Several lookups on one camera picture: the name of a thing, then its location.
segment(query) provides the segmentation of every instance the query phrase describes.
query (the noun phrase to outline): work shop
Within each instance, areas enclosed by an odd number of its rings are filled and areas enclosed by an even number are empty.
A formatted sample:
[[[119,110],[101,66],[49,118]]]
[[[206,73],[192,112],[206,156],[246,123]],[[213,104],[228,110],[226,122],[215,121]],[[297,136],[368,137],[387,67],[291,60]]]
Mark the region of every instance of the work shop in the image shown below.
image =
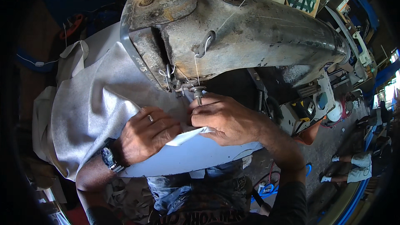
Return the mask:
[[[394,0],[12,5],[10,223],[400,221]]]

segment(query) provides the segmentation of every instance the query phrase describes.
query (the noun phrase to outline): blue hose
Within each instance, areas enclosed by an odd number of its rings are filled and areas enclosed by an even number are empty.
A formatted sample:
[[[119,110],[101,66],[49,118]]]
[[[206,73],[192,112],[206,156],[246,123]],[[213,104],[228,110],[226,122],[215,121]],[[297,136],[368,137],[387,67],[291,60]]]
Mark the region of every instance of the blue hose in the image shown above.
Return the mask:
[[[309,168],[308,171],[307,171],[307,174],[306,174],[306,177],[307,177],[307,176],[311,173],[312,166],[311,166],[311,164],[307,164],[306,167]],[[265,190],[267,187],[269,187],[270,185],[272,185],[272,189],[271,189],[270,191],[264,193],[264,190]],[[274,188],[274,185],[273,185],[272,183],[268,183],[264,188],[261,189],[259,195],[260,195],[260,197],[261,197],[262,199],[264,199],[264,198],[267,198],[267,197],[270,197],[270,196],[276,194],[277,191],[278,191],[278,189],[279,189],[279,185],[277,185],[276,188]],[[253,203],[253,202],[255,202],[255,199],[252,197],[252,198],[251,198],[251,203]]]

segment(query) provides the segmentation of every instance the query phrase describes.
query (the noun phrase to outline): industrial sewing machine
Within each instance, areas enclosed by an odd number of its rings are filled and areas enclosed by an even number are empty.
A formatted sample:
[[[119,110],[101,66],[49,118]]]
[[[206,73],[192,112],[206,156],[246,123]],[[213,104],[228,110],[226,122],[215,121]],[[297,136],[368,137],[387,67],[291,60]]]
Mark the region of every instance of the industrial sewing machine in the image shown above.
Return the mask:
[[[121,42],[161,91],[180,97],[189,90],[201,100],[207,87],[277,123],[286,118],[282,106],[303,105],[310,98],[303,106],[305,117],[294,119],[311,125],[334,107],[319,106],[324,92],[329,91],[326,101],[334,101],[325,71],[348,61],[348,43],[297,9],[268,0],[243,1],[127,0]]]

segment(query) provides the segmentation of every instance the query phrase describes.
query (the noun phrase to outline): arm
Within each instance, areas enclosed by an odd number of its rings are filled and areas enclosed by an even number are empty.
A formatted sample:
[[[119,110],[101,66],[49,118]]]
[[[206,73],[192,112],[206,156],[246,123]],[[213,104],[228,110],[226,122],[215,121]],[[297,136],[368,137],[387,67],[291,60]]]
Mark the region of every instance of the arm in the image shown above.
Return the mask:
[[[129,119],[121,136],[111,146],[119,155],[121,164],[129,166],[156,154],[181,132],[179,122],[161,109],[144,107]],[[108,205],[102,195],[105,186],[115,177],[117,174],[108,169],[101,155],[90,159],[78,172],[76,189],[91,224],[118,224],[118,219],[104,210]]]
[[[252,111],[232,98],[213,93],[207,93],[202,101],[202,106],[198,106],[196,101],[189,106],[193,110],[193,126],[215,129],[215,132],[202,136],[221,146],[259,141],[281,169],[280,187],[292,181],[305,183],[306,164],[296,142],[266,115]]]

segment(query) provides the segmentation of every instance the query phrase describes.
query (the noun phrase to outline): jeans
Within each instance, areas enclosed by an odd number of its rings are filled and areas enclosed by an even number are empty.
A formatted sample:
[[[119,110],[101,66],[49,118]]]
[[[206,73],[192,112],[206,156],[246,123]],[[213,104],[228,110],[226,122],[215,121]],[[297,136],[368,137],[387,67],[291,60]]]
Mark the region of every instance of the jeans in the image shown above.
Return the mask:
[[[226,200],[231,208],[244,211],[246,208],[246,180],[243,175],[242,159],[206,169],[204,179],[191,179],[189,173],[147,178],[150,191],[155,199],[154,208],[160,214],[170,214],[184,204],[189,194],[205,196],[217,194]],[[217,209],[219,203],[212,198],[208,208]]]

